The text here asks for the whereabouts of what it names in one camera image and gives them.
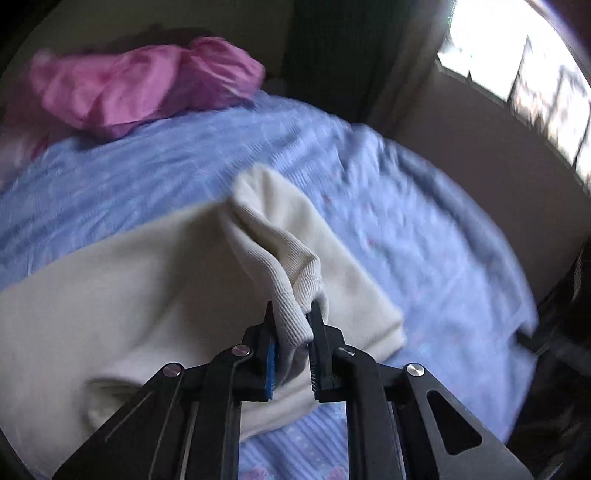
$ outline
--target pink fabric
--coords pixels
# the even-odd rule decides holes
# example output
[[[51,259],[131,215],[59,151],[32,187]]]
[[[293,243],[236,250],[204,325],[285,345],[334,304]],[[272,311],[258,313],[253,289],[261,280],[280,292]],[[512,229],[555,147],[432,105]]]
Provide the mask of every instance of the pink fabric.
[[[28,81],[45,110],[79,130],[119,138],[142,122],[185,109],[207,110],[251,98],[264,67],[221,38],[189,48],[138,48],[121,55],[57,58],[38,54]]]
[[[149,46],[120,55],[37,53],[0,129],[0,191],[45,149],[75,130],[106,139],[186,109],[236,105],[260,88],[263,65],[217,37],[189,48]]]

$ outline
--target beige wall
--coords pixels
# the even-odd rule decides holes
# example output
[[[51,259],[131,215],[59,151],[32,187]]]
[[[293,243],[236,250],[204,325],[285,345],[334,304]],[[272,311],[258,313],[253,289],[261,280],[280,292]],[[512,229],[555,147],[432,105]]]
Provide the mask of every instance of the beige wall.
[[[491,216],[537,299],[591,234],[591,199],[563,161],[463,80],[435,69],[396,140],[442,169]]]
[[[62,0],[21,46],[0,89],[39,48],[65,53],[156,23],[164,28],[205,27],[278,74],[292,7],[293,0]]]

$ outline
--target bright window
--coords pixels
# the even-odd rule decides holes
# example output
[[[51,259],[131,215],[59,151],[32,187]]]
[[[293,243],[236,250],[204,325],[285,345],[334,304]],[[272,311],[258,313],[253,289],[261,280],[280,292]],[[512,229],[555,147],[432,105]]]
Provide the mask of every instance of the bright window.
[[[525,0],[457,0],[439,60],[508,102],[591,186],[591,87]]]

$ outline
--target cream fabric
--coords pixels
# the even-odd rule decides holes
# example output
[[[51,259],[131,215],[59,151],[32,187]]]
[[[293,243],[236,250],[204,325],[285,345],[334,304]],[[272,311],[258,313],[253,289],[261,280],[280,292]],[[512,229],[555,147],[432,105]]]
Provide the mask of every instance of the cream fabric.
[[[257,165],[228,200],[91,245],[0,294],[0,425],[50,476],[164,364],[209,362],[262,321],[269,299],[282,384],[268,404],[243,406],[242,439],[315,408],[312,300],[378,361],[404,342],[401,313],[310,201]]]

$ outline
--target blue bedsheet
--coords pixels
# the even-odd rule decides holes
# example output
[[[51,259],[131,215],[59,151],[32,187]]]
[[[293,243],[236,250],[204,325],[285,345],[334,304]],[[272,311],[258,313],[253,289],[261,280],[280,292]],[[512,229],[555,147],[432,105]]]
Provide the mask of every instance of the blue bedsheet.
[[[49,148],[0,195],[0,290],[74,250],[172,210],[218,199],[255,161],[295,183],[405,314],[389,360],[425,365],[506,439],[534,360],[511,342],[536,312],[491,220],[428,162],[303,103],[187,113],[100,145]],[[342,405],[241,445],[246,480],[347,478]]]

